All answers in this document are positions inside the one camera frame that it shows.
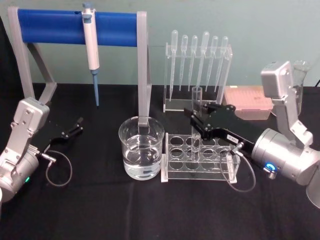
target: black table surface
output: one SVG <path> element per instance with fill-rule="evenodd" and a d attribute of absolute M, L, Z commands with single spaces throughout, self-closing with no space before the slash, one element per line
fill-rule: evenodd
<path fill-rule="evenodd" d="M 37 92 L 41 86 L 35 86 Z M 83 117 L 84 132 L 55 149 L 72 161 L 68 186 L 57 188 L 45 178 L 47 161 L 18 194 L 2 205 L 1 240 L 319 240 L 320 210 L 308 200 L 305 187 L 280 175 L 269 180 L 257 167 L 257 184 L 238 193 L 222 181 L 169 180 L 160 175 L 147 181 L 125 172 L 118 129 L 138 112 L 137 86 L 102 85 L 96 109 L 92 85 L 59 84 L 47 123 L 70 127 Z M 18 95 L 0 96 L 0 146 L 7 144 Z M 320 89 L 305 87 L 299 119 L 313 133 L 320 149 Z M 163 87 L 153 86 L 150 116 L 171 134 L 189 134 L 189 120 L 181 112 L 163 113 Z M 276 129 L 276 119 L 255 121 Z M 49 136 L 40 131 L 38 141 Z M 52 169 L 68 177 L 62 164 Z M 237 187 L 252 177 L 242 162 Z"/>

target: glass test tube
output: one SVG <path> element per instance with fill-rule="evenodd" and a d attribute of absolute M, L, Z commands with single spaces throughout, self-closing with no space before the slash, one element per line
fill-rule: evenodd
<path fill-rule="evenodd" d="M 194 86 L 192 88 L 192 110 L 201 116 L 202 107 L 202 87 Z M 192 127 L 191 129 L 191 160 L 198 162 L 200 160 L 200 133 Z"/>

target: pink tip box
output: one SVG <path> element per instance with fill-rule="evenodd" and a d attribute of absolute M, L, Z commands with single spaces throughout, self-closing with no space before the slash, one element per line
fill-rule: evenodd
<path fill-rule="evenodd" d="M 262 86 L 226 86 L 223 105 L 234 105 L 235 115 L 244 120 L 268 119 L 273 103 Z"/>

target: white wall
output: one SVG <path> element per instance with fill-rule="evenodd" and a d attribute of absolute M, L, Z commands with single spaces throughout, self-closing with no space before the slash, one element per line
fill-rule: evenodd
<path fill-rule="evenodd" d="M 81 10 L 81 0 L 0 0 L 0 16 L 8 35 L 8 6 L 29 9 Z M 92 0 L 99 12 L 147 11 L 152 83 L 164 81 L 166 42 L 204 31 L 228 36 L 233 60 L 228 85 L 260 85 L 260 71 L 275 60 L 306 60 L 313 68 L 305 85 L 320 78 L 319 0 Z M 42 44 L 48 66 L 58 83 L 92 83 L 83 45 Z M 103 84 L 137 84 L 137 53 L 129 47 L 99 47 Z M 34 82 L 42 82 L 31 61 Z"/>

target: blue indicator light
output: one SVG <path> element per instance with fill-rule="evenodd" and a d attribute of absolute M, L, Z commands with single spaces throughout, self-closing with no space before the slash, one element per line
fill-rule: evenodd
<path fill-rule="evenodd" d="M 265 165 L 265 167 L 268 168 L 268 169 L 270 169 L 270 170 L 273 170 L 273 171 L 276 170 L 276 167 L 275 167 L 272 163 L 267 163 L 267 164 Z"/>

